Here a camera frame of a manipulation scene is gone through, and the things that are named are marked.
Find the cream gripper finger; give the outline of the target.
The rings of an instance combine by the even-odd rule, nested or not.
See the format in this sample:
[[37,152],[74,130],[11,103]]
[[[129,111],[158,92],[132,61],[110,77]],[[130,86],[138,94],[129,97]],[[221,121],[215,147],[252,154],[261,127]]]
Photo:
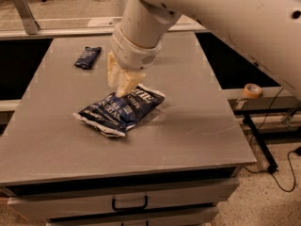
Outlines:
[[145,76],[143,72],[139,71],[122,71],[119,76],[116,95],[118,97],[127,95],[144,80]]
[[110,88],[122,88],[125,83],[125,71],[116,61],[112,51],[107,54],[107,82]]

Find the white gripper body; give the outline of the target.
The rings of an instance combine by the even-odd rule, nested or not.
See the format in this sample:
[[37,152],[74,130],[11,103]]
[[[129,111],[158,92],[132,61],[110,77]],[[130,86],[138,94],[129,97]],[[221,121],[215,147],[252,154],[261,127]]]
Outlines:
[[161,51],[161,44],[153,48],[143,48],[130,42],[121,32],[120,24],[115,26],[111,40],[112,52],[123,70],[143,70],[149,68]]

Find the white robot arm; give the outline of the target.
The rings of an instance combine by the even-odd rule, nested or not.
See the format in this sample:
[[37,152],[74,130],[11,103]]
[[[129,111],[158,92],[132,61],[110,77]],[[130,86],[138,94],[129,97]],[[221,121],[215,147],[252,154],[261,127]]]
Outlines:
[[112,35],[108,85],[121,97],[142,82],[162,37],[185,15],[301,99],[300,13],[298,0],[127,0]]

